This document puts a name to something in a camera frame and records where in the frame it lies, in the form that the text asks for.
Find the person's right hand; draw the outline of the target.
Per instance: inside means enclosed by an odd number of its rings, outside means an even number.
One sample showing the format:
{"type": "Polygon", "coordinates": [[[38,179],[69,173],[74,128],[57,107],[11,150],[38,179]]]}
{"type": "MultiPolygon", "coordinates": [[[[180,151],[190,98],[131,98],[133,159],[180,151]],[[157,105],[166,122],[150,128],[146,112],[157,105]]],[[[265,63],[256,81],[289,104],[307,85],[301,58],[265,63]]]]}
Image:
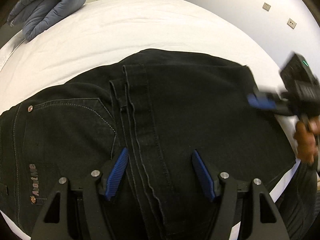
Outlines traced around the person's right hand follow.
{"type": "Polygon", "coordinates": [[[318,155],[315,136],[319,135],[319,118],[309,120],[308,127],[302,122],[296,123],[294,139],[297,142],[297,158],[301,162],[312,165],[318,155]]]}

